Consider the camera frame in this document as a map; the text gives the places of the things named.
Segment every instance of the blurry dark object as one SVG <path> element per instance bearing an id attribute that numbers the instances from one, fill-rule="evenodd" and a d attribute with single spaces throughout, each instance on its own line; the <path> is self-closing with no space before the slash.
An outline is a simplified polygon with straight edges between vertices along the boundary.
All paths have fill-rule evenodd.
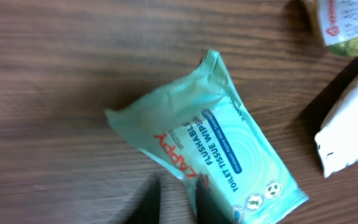
<path id="1" fill-rule="evenodd" d="M 155 178 L 147 189 L 143 200 L 134 213 L 124 224 L 158 224 L 160 223 L 160 179 Z M 230 224 L 223 215 L 215 201 L 209 196 L 208 189 L 203 185 L 203 180 L 198 179 L 196 190 L 196 206 L 199 224 Z"/>

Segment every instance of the wooden table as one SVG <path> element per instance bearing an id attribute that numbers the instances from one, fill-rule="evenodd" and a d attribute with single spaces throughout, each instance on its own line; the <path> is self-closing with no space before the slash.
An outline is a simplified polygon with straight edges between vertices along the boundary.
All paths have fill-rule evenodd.
<path id="1" fill-rule="evenodd" d="M 297 0 L 0 0 L 0 223 L 116 223 L 153 172 L 161 223 L 195 223 L 182 184 L 103 109 L 209 48 L 310 196 L 282 223 L 358 223 L 358 163 L 324 179 L 313 142 L 358 59 L 327 52 L 305 18 Z"/>

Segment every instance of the transparent plastic wrapper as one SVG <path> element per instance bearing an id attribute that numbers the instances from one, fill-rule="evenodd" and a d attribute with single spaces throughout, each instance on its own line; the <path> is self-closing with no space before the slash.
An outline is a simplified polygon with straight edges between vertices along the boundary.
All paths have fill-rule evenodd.
<path id="1" fill-rule="evenodd" d="M 244 107 L 216 51 L 187 77 L 106 116 L 126 141 L 183 181 L 195 213 L 199 178 L 233 223 L 276 223 L 308 199 Z"/>
<path id="2" fill-rule="evenodd" d="M 358 57 L 358 0 L 302 0 L 314 32 L 338 55 Z"/>
<path id="3" fill-rule="evenodd" d="M 328 113 L 315 140 L 325 177 L 358 161 L 358 76 Z"/>

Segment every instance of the toilet tissue wipe package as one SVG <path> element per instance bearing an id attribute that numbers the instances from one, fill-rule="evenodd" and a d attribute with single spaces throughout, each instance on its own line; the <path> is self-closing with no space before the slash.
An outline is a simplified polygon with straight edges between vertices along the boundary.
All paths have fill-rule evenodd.
<path id="1" fill-rule="evenodd" d="M 315 141 L 325 177 L 358 161 L 358 76 L 327 114 Z"/>
<path id="2" fill-rule="evenodd" d="M 198 178 L 233 223 L 276 223 L 308 199 L 246 110 L 219 52 L 106 116 L 127 142 L 182 180 L 195 213 Z"/>

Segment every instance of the red heart logo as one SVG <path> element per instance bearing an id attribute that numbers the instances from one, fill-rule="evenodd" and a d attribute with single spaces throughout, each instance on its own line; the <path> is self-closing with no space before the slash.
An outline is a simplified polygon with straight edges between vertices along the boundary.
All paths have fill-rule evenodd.
<path id="1" fill-rule="evenodd" d="M 326 32 L 327 32 L 327 34 L 335 37 L 336 35 L 339 34 L 339 27 L 337 25 L 335 25 L 331 28 L 326 29 Z"/>

